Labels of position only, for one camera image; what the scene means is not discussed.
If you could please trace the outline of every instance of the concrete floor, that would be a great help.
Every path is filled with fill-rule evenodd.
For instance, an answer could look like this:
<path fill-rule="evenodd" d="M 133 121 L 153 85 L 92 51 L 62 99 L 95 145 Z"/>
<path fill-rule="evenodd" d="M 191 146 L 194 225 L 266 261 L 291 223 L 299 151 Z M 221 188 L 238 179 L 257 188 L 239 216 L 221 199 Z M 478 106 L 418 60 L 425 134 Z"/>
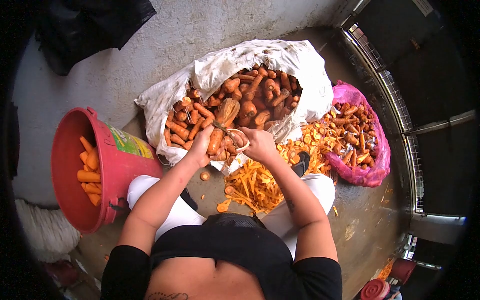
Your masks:
<path fill-rule="evenodd" d="M 332 82 L 341 79 L 361 90 L 362 83 L 356 79 L 355 70 L 336 52 L 328 31 L 305 29 L 283 36 L 282 39 L 308 39 L 325 59 L 325 68 Z M 144 137 L 143 127 L 143 116 L 140 114 L 124 130 Z M 391 168 L 390 175 L 375 189 L 353 186 L 342 179 L 336 185 L 334 205 L 338 216 L 331 210 L 328 218 L 342 267 L 344 299 L 352 299 L 383 268 L 400 245 L 402 232 L 408 228 L 408 217 L 402 209 L 406 200 L 398 195 L 400 186 L 394 162 Z M 212 174 L 210 180 L 200 180 L 199 174 L 204 171 L 201 169 L 187 188 L 199 205 L 198 213 L 208 216 L 216 213 L 216 204 L 225 197 L 222 174 L 212 167 L 205 169 Z M 229 210 L 242 214 L 250 212 L 246 206 L 237 203 L 231 203 Z M 84 235 L 74 251 L 74 257 L 97 279 L 101 279 L 106 264 L 105 255 L 115 246 L 125 217 L 117 218 L 113 224 L 103 226 L 94 234 Z"/>

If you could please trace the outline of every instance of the wrist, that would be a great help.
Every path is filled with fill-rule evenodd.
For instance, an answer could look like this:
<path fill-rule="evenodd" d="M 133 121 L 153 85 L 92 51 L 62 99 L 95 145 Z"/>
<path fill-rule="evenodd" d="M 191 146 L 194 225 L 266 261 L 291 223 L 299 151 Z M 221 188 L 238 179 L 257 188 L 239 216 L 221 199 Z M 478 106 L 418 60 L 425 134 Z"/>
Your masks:
<path fill-rule="evenodd" d="M 187 154 L 181 159 L 182 161 L 185 161 L 185 163 L 190 167 L 193 168 L 195 171 L 200 169 L 200 162 L 199 159 L 195 157 L 193 153 L 190 151 L 187 152 Z"/>

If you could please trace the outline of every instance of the white sack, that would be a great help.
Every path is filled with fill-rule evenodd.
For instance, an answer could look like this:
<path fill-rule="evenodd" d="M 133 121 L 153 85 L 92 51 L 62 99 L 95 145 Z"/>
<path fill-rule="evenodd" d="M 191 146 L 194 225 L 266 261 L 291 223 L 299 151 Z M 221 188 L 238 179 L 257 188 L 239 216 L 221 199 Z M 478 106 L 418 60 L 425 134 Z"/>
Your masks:
<path fill-rule="evenodd" d="M 298 79 L 302 94 L 298 106 L 268 131 L 276 143 L 301 137 L 299 127 L 320 119 L 330 110 L 333 99 L 332 84 L 325 72 L 324 59 L 308 40 L 252 40 L 236 46 L 211 52 L 193 61 L 169 78 L 141 93 L 135 103 L 144 109 L 146 135 L 157 154 L 164 155 L 174 165 L 187 153 L 184 149 L 168 147 L 163 130 L 168 111 L 186 94 L 190 80 L 206 101 L 221 84 L 242 69 L 264 64 L 271 70 L 281 70 Z M 242 163 L 247 157 L 239 155 Z M 211 163 L 217 169 L 223 163 Z M 233 172 L 240 164 L 234 160 L 225 173 Z"/>

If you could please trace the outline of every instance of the red bucket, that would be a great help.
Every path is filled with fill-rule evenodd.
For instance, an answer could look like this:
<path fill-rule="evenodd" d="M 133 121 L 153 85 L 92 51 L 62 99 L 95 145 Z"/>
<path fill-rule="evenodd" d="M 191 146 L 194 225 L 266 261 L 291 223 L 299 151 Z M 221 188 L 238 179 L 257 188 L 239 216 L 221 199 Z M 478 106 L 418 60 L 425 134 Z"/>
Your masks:
<path fill-rule="evenodd" d="M 102 202 L 94 206 L 77 180 L 83 169 L 80 136 L 96 145 L 100 159 Z M 145 141 L 97 120 L 92 108 L 74 108 L 60 121 L 50 159 L 53 189 L 62 212 L 81 233 L 97 231 L 128 210 L 130 182 L 140 175 L 162 177 L 155 150 Z"/>

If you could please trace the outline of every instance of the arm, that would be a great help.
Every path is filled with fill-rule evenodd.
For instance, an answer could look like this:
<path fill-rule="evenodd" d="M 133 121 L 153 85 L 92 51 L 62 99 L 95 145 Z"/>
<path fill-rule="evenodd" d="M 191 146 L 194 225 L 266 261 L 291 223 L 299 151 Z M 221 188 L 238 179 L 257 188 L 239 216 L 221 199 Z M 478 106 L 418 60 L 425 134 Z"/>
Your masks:
<path fill-rule="evenodd" d="M 130 245 L 150 255 L 155 233 L 167 219 L 175 200 L 194 173 L 210 161 L 206 150 L 212 130 L 213 126 L 209 126 L 197 134 L 187 155 L 138 199 L 125 221 L 117 246 Z"/>
<path fill-rule="evenodd" d="M 264 164 L 272 173 L 283 192 L 293 223 L 299 228 L 295 261 L 327 257 L 338 262 L 330 223 L 322 205 L 278 154 L 272 135 L 245 127 L 240 130 L 250 139 L 245 155 Z"/>

